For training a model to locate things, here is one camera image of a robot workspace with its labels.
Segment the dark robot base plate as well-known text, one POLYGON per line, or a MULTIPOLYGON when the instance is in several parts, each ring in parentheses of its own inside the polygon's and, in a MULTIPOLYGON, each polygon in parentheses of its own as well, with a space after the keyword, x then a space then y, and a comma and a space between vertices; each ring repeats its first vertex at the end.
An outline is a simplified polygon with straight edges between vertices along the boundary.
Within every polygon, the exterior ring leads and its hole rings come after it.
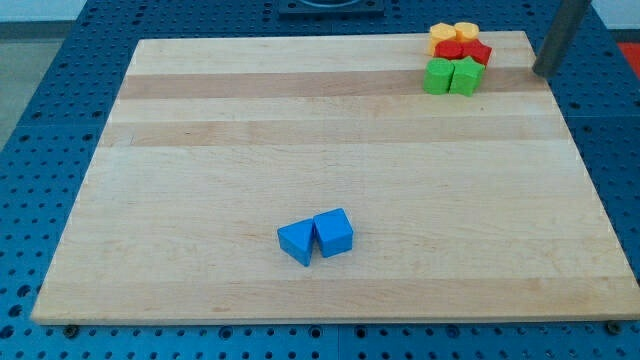
POLYGON ((278 0, 280 17, 383 15, 383 0, 278 0))

